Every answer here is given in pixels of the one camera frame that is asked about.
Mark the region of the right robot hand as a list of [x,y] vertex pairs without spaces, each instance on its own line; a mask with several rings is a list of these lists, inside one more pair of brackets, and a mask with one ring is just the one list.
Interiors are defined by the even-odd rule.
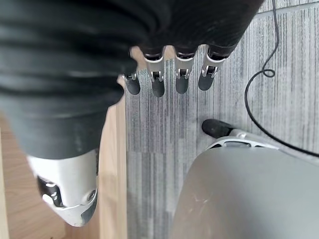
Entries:
[[131,48],[143,53],[156,97],[164,94],[164,49],[175,50],[175,86],[188,88],[194,56],[206,53],[208,90],[260,0],[3,0],[0,108],[43,201],[81,227],[98,200],[98,150],[107,110],[140,83]]

